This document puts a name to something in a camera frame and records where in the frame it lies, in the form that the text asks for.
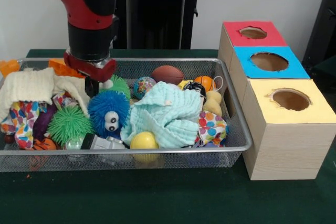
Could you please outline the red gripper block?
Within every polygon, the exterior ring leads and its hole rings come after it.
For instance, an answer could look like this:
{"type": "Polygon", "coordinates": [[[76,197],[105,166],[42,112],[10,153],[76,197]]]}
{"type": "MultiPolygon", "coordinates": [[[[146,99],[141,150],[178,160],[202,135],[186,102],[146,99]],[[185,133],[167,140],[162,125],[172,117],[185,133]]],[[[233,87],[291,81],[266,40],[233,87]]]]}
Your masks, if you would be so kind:
{"type": "Polygon", "coordinates": [[[107,58],[101,62],[89,62],[79,60],[69,52],[64,53],[64,62],[71,69],[86,76],[85,92],[90,98],[92,98],[92,90],[93,95],[99,93],[99,82],[106,82],[109,80],[117,66],[114,59],[107,58]]]}

